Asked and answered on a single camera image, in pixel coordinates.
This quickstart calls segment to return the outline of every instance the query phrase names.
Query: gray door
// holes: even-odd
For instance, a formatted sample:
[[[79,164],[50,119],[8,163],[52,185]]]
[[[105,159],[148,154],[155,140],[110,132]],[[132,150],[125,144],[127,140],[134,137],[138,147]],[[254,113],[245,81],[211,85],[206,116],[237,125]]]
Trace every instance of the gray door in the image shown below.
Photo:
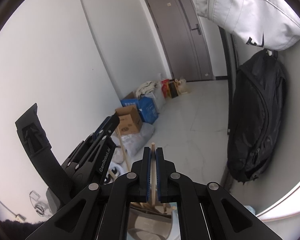
[[[147,0],[174,78],[211,80],[206,42],[192,0]]]

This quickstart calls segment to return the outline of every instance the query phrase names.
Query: black backpack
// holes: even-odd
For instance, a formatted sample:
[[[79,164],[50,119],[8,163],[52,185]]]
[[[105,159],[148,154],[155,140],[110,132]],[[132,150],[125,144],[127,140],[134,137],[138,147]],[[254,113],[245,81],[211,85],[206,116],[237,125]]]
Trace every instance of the black backpack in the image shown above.
[[[269,165],[286,97],[283,68],[264,49],[237,70],[227,162],[237,181],[255,180]]]

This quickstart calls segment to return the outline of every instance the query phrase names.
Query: hanging bag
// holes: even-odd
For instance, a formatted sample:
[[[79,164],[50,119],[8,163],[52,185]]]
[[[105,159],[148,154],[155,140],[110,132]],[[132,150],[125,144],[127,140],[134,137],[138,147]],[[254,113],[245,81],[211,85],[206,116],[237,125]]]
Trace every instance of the hanging bag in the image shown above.
[[[195,0],[208,18],[244,43],[284,50],[300,39],[300,18],[284,0]]]
[[[237,70],[227,162],[237,181],[257,179],[271,160],[286,98],[283,68],[264,49]]]

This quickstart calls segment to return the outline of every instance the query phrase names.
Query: door frame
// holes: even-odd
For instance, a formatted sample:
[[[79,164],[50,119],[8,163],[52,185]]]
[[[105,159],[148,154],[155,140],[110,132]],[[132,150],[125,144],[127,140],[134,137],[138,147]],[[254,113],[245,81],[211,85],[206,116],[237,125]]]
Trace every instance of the door frame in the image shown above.
[[[220,31],[220,36],[222,40],[222,46],[223,46],[223,51],[225,53],[225,59],[226,59],[226,68],[227,68],[227,79],[228,79],[228,93],[229,93],[229,109],[228,109],[228,130],[227,133],[228,135],[230,134],[230,115],[231,115],[231,110],[232,110],[232,99],[234,95],[234,89],[235,89],[235,76],[233,76],[233,70],[237,70],[238,68],[238,62],[235,58],[236,55],[236,49],[233,46],[233,43],[230,43],[230,40],[227,38],[227,32],[223,28],[219,27]],[[234,65],[232,64],[231,61],[231,56],[234,56]]]
[[[173,78],[175,78],[175,77],[174,77],[174,74],[173,74],[173,71],[172,71],[172,68],[171,68],[171,63],[170,63],[170,60],[169,60],[169,57],[168,57],[168,54],[167,54],[165,45],[164,45],[164,43],[163,43],[163,39],[162,39],[161,33],[160,33],[160,31],[159,31],[158,24],[157,24],[157,22],[156,22],[156,20],[155,20],[155,18],[154,18],[154,15],[153,15],[153,13],[152,13],[152,10],[151,10],[151,7],[150,7],[148,1],[145,0],[145,2],[146,2],[146,5],[147,5],[147,7],[148,7],[148,10],[149,10],[149,12],[150,12],[151,18],[152,18],[152,20],[153,20],[153,22],[154,22],[154,25],[155,25],[155,27],[156,27],[156,30],[157,30],[157,33],[158,33],[158,36],[159,36],[159,39],[160,39],[160,42],[161,42],[161,45],[162,45],[162,48],[163,48],[163,51],[164,51],[164,55],[165,55],[165,57],[166,57],[166,59],[167,59],[167,62],[168,62],[168,66],[169,66],[169,70],[170,70],[171,76],[172,76]],[[191,4],[192,4],[192,7],[193,7],[194,11],[196,11],[195,6],[194,6],[194,3],[193,3],[193,0],[190,0],[190,2],[191,2]],[[209,54],[209,50],[208,50],[208,45],[207,45],[206,36],[204,35],[204,31],[203,31],[202,26],[201,26],[201,21],[200,21],[200,19],[199,19],[198,16],[197,16],[197,19],[198,19],[199,28],[200,28],[200,31],[201,31],[201,34],[202,34],[202,37],[203,37],[203,40],[204,40],[204,47],[205,47],[206,53],[207,53],[207,59],[208,59],[209,71],[210,71],[210,73],[212,73],[212,75],[211,75],[212,79],[211,79],[211,80],[214,80],[214,74],[213,74],[213,71],[212,71],[211,60],[210,60],[210,54]]]

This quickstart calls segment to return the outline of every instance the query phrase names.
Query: cardboard box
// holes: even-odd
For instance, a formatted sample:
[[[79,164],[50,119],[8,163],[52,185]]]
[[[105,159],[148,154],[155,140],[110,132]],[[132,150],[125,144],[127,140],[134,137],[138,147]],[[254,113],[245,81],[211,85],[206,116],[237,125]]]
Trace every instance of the cardboard box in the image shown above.
[[[143,122],[153,124],[158,118],[152,98],[142,97],[138,100],[131,92],[121,100],[121,104],[122,106],[136,105]]]
[[[118,127],[121,135],[140,132],[142,120],[135,105],[117,108],[115,112],[120,118]]]

